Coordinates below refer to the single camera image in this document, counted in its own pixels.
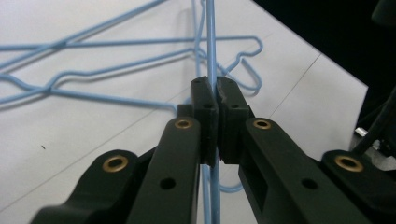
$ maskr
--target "tangled hangers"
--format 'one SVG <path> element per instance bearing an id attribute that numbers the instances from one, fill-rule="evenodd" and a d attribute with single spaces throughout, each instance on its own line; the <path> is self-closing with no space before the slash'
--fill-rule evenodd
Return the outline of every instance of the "tangled hangers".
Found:
<path id="1" fill-rule="evenodd" d="M 193 22 L 194 22 L 194 37 L 184 37 L 184 38 L 159 38 L 159 39 L 141 39 L 141 40 L 121 40 L 121 41 L 97 41 L 97 42 L 77 42 L 79 39 L 82 39 L 88 35 L 95 35 L 99 32 L 104 31 L 105 29 L 110 28 L 111 26 L 118 24 L 122 21 L 128 20 L 132 18 L 133 16 L 142 13 L 154 6 L 159 5 L 160 3 L 164 2 L 164 0 L 158 0 L 154 2 L 150 2 L 148 4 L 143 5 L 142 7 L 138 7 L 136 9 L 133 9 L 125 14 L 122 14 L 114 19 L 111 19 L 109 21 L 102 22 L 98 25 L 95 25 L 89 29 L 80 31 L 76 34 L 70 35 L 66 38 L 63 38 L 61 40 L 55 41 L 50 44 L 44 44 L 44 45 L 37 45 L 37 44 L 31 44 L 31 45 L 9 45 L 9 46 L 0 46 L 0 50 L 2 51 L 11 51 L 11 50 L 31 50 L 30 52 L 23 54 L 22 56 L 16 57 L 14 59 L 11 59 L 9 61 L 6 61 L 4 63 L 0 63 L 0 69 L 5 69 L 7 67 L 10 67 L 13 64 L 23 62 L 29 58 L 32 58 L 40 53 L 43 53 L 48 50 L 59 50 L 59 49 L 75 49 L 75 48 L 97 48 L 97 47 L 113 47 L 113 46 L 131 46 L 131 45 L 149 45 L 149 44 L 164 44 L 164 43 L 180 43 L 180 42 L 193 42 L 194 43 L 194 48 L 186 48 L 186 49 L 181 49 L 181 50 L 176 50 L 172 51 L 169 53 L 165 53 L 162 55 L 158 55 L 155 57 L 147 58 L 147 59 L 142 59 L 138 60 L 135 62 L 131 63 L 124 63 L 124 64 L 118 64 L 114 65 L 111 67 L 106 67 L 106 68 L 101 68 L 97 70 L 91 70 L 91 71 L 63 71 L 61 73 L 58 73 L 55 75 L 45 86 L 34 86 L 30 85 L 28 83 L 25 83 L 21 81 L 20 79 L 11 76 L 11 75 L 5 75 L 5 74 L 0 74 L 0 80 L 4 80 L 7 82 L 10 82 L 23 90 L 25 92 L 7 96 L 0 98 L 0 104 L 6 104 L 6 103 L 11 103 L 14 101 L 22 100 L 27 97 L 31 97 L 37 94 L 55 94 L 55 95 L 63 95 L 63 96 L 69 96 L 69 97 L 76 97 L 76 98 L 83 98 L 83 99 L 88 99 L 88 100 L 96 100 L 96 101 L 106 101 L 110 103 L 122 103 L 122 104 L 128 104 L 128 105 L 137 105 L 137 106 L 155 106 L 155 107 L 162 107 L 162 108 L 171 108 L 174 111 L 177 110 L 177 106 L 174 104 L 170 104 L 167 102 L 157 102 L 157 101 L 147 101 L 147 100 L 141 100 L 141 99 L 135 99 L 135 98 L 123 98 L 123 97 L 118 97 L 118 96 L 111 96 L 111 95 L 103 95 L 103 94 L 96 94 L 96 93 L 88 93 L 88 92 L 83 92 L 83 91 L 67 91 L 67 90 L 61 90 L 56 88 L 57 82 L 63 78 L 63 77 L 69 77 L 69 76 L 79 76 L 79 77 L 93 77 L 93 76 L 98 76 L 102 75 L 105 73 L 110 73 L 110 72 L 116 72 L 121 69 L 125 68 L 131 68 L 134 66 L 138 65 L 143 65 L 143 64 L 148 64 L 148 63 L 155 63 L 159 62 L 161 60 L 166 60 L 170 59 L 176 56 L 180 56 L 183 54 L 191 53 L 193 52 L 195 55 L 195 62 L 196 62 L 196 75 L 198 77 L 201 76 L 201 60 L 208 60 L 208 66 L 211 67 L 215 70 L 216 74 L 216 68 L 220 70 L 220 74 L 223 76 L 229 76 L 232 79 L 234 79 L 238 85 L 246 90 L 249 91 L 258 91 L 260 87 L 262 86 L 262 80 L 260 76 L 255 72 L 255 70 L 252 68 L 252 66 L 246 61 L 245 57 L 252 57 L 260 53 L 263 49 L 262 42 L 257 36 L 251 36 L 251 35 L 236 35 L 236 36 L 214 36 L 214 34 L 210 34 L 210 31 L 214 31 L 214 25 L 212 24 L 210 26 L 207 25 L 208 29 L 208 37 L 202 37 L 202 31 L 204 27 L 204 20 L 205 20 L 205 7 L 207 7 L 208 11 L 208 16 L 209 17 L 214 17 L 214 8 L 213 8 L 213 2 L 208 4 L 207 6 L 205 5 L 205 1 L 201 1 L 201 6 L 202 6 L 202 13 L 201 13 L 201 19 L 199 22 L 199 26 L 197 27 L 197 18 L 196 18 L 196 8 L 194 1 L 191 0 L 192 2 L 192 11 L 193 11 Z M 216 56 L 215 57 L 209 57 L 210 53 L 215 51 L 214 49 L 209 49 L 209 53 L 207 53 L 204 49 L 200 47 L 200 43 L 202 41 L 207 41 L 208 44 L 213 44 L 216 41 L 232 41 L 232 40 L 254 40 L 258 44 L 258 48 L 253 50 L 253 51 L 242 51 L 239 52 L 235 56 L 235 60 L 227 67 L 221 65 L 216 61 Z M 239 64 L 242 63 L 242 65 L 245 66 L 245 68 L 248 70 L 248 73 L 253 76 L 253 79 L 256 81 L 256 86 L 250 87 L 241 81 L 237 80 L 232 74 L 231 71 Z M 204 190 L 204 209 L 205 209 L 205 223 L 209 223 L 209 205 L 208 205 L 208 187 L 207 187 L 207 180 L 211 178 L 211 183 L 213 186 L 214 184 L 219 185 L 219 177 L 213 178 L 214 176 L 211 175 L 209 176 L 209 170 L 207 166 L 203 166 L 203 190 Z M 213 172 L 219 172 L 219 165 L 217 164 L 216 167 L 214 167 Z M 219 186 L 219 188 L 222 191 L 225 192 L 236 192 L 242 188 L 242 186 L 239 184 L 235 187 L 223 187 Z M 213 198 L 217 198 L 219 195 L 219 190 L 211 190 L 213 194 Z M 219 202 L 213 203 L 212 201 L 212 216 L 213 214 L 217 214 L 219 216 Z"/>

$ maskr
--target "dark background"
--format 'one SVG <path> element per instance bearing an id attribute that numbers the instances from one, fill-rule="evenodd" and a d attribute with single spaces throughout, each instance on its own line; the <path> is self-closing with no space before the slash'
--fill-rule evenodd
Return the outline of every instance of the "dark background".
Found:
<path id="1" fill-rule="evenodd" d="M 255 2 L 369 87 L 358 123 L 367 130 L 396 84 L 396 27 L 372 20 L 378 0 Z"/>

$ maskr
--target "brass insert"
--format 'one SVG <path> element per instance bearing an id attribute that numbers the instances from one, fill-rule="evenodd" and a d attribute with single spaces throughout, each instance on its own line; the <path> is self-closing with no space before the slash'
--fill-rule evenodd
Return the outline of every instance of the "brass insert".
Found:
<path id="1" fill-rule="evenodd" d="M 253 122 L 253 126 L 258 129 L 270 129 L 271 123 L 263 119 L 257 119 Z"/>
<path id="2" fill-rule="evenodd" d="M 103 163 L 103 170 L 108 172 L 108 173 L 116 173 L 123 168 L 126 167 L 128 164 L 128 159 L 126 157 L 123 157 L 121 155 L 113 156 L 108 158 L 104 163 Z"/>
<path id="3" fill-rule="evenodd" d="M 192 126 L 192 122 L 186 119 L 179 119 L 176 121 L 175 126 L 179 129 L 188 129 Z"/>
<path id="4" fill-rule="evenodd" d="M 348 170 L 350 172 L 363 171 L 363 165 L 359 161 L 353 159 L 352 157 L 337 156 L 334 160 L 339 167 Z"/>

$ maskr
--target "screw hole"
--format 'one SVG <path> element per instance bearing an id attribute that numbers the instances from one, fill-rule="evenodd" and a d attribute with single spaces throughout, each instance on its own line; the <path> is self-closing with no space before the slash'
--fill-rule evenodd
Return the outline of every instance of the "screw hole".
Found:
<path id="1" fill-rule="evenodd" d="M 165 178 L 160 182 L 160 187 L 162 189 L 172 189 L 175 187 L 175 185 L 176 185 L 176 181 L 173 178 Z"/>
<path id="2" fill-rule="evenodd" d="M 363 170 L 363 165 L 352 157 L 337 156 L 334 160 L 339 167 L 350 172 L 361 172 Z"/>
<path id="3" fill-rule="evenodd" d="M 358 164 L 356 164 L 356 162 L 352 161 L 352 160 L 347 160 L 347 159 L 341 159 L 341 163 L 343 163 L 345 166 L 349 166 L 349 167 L 357 167 Z"/>
<path id="4" fill-rule="evenodd" d="M 123 157 L 121 155 L 113 156 L 108 158 L 104 163 L 103 163 L 103 170 L 108 172 L 108 173 L 116 173 L 123 168 L 126 167 L 128 164 L 128 159 L 126 157 Z"/>
<path id="5" fill-rule="evenodd" d="M 111 167 L 111 168 L 114 168 L 114 167 L 119 166 L 121 164 L 122 164 L 122 160 L 121 159 L 115 159 L 113 161 L 110 161 L 108 163 L 108 166 Z"/>
<path id="6" fill-rule="evenodd" d="M 266 120 L 259 119 L 253 122 L 253 126 L 259 129 L 270 129 L 271 123 Z"/>
<path id="7" fill-rule="evenodd" d="M 315 182 L 314 180 L 309 179 L 309 178 L 303 179 L 301 181 L 301 183 L 303 184 L 304 187 L 306 187 L 308 189 L 317 189 L 318 188 L 317 182 Z"/>
<path id="8" fill-rule="evenodd" d="M 192 126 L 192 122 L 186 119 L 176 121 L 175 126 L 179 129 L 188 129 Z"/>

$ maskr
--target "white table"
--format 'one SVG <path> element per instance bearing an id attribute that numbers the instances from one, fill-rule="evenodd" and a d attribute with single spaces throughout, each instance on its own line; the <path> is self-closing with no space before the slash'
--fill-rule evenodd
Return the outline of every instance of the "white table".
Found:
<path id="1" fill-rule="evenodd" d="M 147 1 L 2 1 L 0 44 L 50 42 L 144 3 Z M 260 55 L 247 59 L 263 80 L 256 96 L 244 91 L 257 117 L 278 122 L 317 160 L 324 151 L 348 149 L 367 90 L 364 84 L 251 1 L 216 1 L 216 25 L 217 35 L 256 35 L 264 43 Z M 173 0 L 88 40 L 192 35 L 191 2 Z M 66 49 L 11 74 L 44 85 L 66 69 L 92 70 L 187 46 L 192 43 Z M 218 60 L 228 64 L 238 51 L 254 48 L 252 41 L 221 42 Z M 0 60 L 18 54 L 0 52 Z M 64 78 L 60 87 L 182 104 L 195 77 L 192 57 L 127 71 L 88 79 Z M 233 73 L 253 83 L 243 67 Z M 17 91 L 21 90 L 0 82 L 0 96 Z M 111 149 L 141 155 L 153 148 L 173 116 L 169 110 L 59 96 L 0 105 L 0 223 L 27 223 L 41 207 L 62 203 L 92 161 Z M 221 165 L 220 181 L 237 183 L 237 166 Z M 221 219 L 223 223 L 255 223 L 245 192 L 221 194 Z M 200 201 L 198 223 L 202 220 Z"/>

